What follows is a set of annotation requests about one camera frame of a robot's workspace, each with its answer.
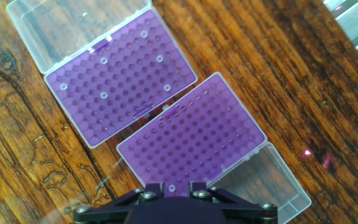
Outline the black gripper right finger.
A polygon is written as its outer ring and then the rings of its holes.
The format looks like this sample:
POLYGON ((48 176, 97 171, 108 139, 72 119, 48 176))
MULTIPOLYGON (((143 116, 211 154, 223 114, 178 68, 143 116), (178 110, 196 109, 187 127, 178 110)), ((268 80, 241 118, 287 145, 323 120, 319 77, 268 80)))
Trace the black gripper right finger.
POLYGON ((251 203, 220 187, 207 187, 205 182, 189 182, 189 193, 210 206, 207 212, 219 211, 229 223, 278 223, 278 208, 273 203, 251 203))

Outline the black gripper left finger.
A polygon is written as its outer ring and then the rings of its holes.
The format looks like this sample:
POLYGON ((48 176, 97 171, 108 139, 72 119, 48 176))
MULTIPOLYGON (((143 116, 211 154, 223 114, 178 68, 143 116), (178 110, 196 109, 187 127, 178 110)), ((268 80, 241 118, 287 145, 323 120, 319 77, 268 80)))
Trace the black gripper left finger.
POLYGON ((73 211, 73 223, 124 223, 137 205, 163 198, 164 183, 146 184, 120 196, 112 202, 94 208, 82 205, 73 211))

